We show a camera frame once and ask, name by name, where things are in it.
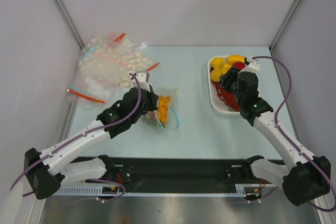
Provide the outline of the brown longan bunch toy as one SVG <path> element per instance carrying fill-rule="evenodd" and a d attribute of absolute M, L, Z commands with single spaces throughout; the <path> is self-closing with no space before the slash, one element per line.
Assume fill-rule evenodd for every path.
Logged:
<path fill-rule="evenodd" d="M 148 112 L 145 115 L 147 121 L 153 121 L 155 119 L 155 112 Z"/>

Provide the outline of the orange ginger toy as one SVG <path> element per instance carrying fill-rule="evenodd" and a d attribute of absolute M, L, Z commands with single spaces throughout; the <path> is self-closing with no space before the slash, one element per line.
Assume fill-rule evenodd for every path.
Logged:
<path fill-rule="evenodd" d="M 159 102 L 158 102 L 158 110 L 157 110 L 157 115 L 158 119 L 162 124 L 167 123 L 167 117 L 168 117 L 168 110 L 171 102 L 171 97 L 170 96 L 163 96 L 159 95 Z"/>

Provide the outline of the clear blue-zipper bag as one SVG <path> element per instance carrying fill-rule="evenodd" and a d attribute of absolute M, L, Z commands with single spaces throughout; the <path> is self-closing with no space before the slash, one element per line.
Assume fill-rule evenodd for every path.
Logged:
<path fill-rule="evenodd" d="M 141 121 L 153 129 L 176 130 L 180 125 L 177 114 L 178 90 L 178 88 L 160 88 L 156 90 L 155 93 L 159 96 L 158 109 L 148 112 L 141 117 Z"/>

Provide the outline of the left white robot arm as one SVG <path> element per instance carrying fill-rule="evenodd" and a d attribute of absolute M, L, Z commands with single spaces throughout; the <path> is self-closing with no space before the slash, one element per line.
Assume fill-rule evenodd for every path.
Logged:
<path fill-rule="evenodd" d="M 35 197 L 46 199 L 66 182 L 99 178 L 104 182 L 112 181 L 116 170 L 102 159 L 80 164 L 73 163 L 74 159 L 129 130 L 141 116 L 157 110 L 158 100 L 152 89 L 132 88 L 121 100 L 98 114 L 77 136 L 43 151 L 29 149 L 25 153 L 24 172 Z"/>

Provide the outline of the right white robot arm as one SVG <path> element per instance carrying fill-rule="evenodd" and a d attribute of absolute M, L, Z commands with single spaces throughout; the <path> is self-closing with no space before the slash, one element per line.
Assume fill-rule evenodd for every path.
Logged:
<path fill-rule="evenodd" d="M 259 96 L 255 73 L 231 67 L 221 77 L 220 86 L 234 95 L 240 115 L 269 141 L 284 162 L 277 165 L 261 156 L 249 158 L 248 166 L 242 169 L 245 181 L 254 183 L 263 178 L 281 188 L 295 206 L 335 192 L 329 160 L 315 156 L 281 127 L 273 108 Z"/>

